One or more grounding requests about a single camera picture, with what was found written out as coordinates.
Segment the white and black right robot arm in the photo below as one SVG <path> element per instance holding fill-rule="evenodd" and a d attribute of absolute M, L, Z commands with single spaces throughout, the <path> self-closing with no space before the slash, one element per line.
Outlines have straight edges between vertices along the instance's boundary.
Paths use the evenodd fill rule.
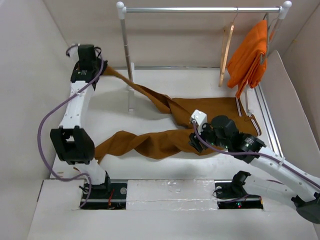
<path fill-rule="evenodd" d="M 207 121 L 207 115 L 195 110 L 190 117 L 194 132 L 189 144 L 198 153 L 211 149 L 256 167 L 273 177 L 265 180 L 249 172 L 234 175 L 230 188 L 237 197 L 257 195 L 282 203 L 305 220 L 320 222 L 320 179 L 308 174 L 279 156 L 259 138 L 240 132 L 233 120 L 225 115 Z"/>

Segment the brown trousers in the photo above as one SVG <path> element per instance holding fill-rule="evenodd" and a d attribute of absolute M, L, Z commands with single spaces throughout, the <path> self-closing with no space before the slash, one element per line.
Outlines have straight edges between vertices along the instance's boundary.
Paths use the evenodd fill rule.
<path fill-rule="evenodd" d="M 98 162 L 101 162 L 105 155 L 122 156 L 132 150 L 155 160 L 161 160 L 180 152 L 199 155 L 200 153 L 188 143 L 189 135 L 193 132 L 190 116 L 194 110 L 206 113 L 210 119 L 226 115 L 235 122 L 241 132 L 255 137 L 262 134 L 255 116 L 246 115 L 240 101 L 235 97 L 170 98 L 168 95 L 131 82 L 110 66 L 106 67 L 103 75 L 121 79 L 128 86 L 146 96 L 162 114 L 170 114 L 179 128 L 142 135 L 123 130 L 118 131 L 95 148 L 94 157 Z"/>

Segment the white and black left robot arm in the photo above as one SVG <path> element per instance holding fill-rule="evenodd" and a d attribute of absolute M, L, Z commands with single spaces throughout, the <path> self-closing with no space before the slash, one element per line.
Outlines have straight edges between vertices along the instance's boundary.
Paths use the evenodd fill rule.
<path fill-rule="evenodd" d="M 60 161 L 90 176 L 92 188 L 100 198 L 111 194 L 109 175 L 95 159 L 95 144 L 85 131 L 89 102 L 107 63 L 101 60 L 101 49 L 92 44 L 77 44 L 66 54 L 76 60 L 70 77 L 70 97 L 58 128 L 50 131 Z"/>

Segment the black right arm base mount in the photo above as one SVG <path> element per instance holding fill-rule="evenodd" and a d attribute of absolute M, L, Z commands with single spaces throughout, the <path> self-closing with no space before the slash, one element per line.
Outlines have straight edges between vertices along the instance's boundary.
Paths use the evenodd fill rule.
<path fill-rule="evenodd" d="M 259 195 L 248 194 L 244 190 L 247 177 L 251 174 L 246 171 L 239 171 L 232 180 L 215 180 L 212 196 L 217 199 L 219 210 L 240 210 L 264 208 Z"/>

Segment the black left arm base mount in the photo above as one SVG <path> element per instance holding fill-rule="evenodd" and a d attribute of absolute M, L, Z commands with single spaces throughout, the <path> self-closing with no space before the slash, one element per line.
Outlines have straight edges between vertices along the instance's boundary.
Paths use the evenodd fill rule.
<path fill-rule="evenodd" d="M 127 203 L 128 181 L 106 179 L 106 185 L 93 185 L 89 193 L 89 184 L 79 186 L 82 190 L 80 200 L 83 210 L 125 210 Z"/>

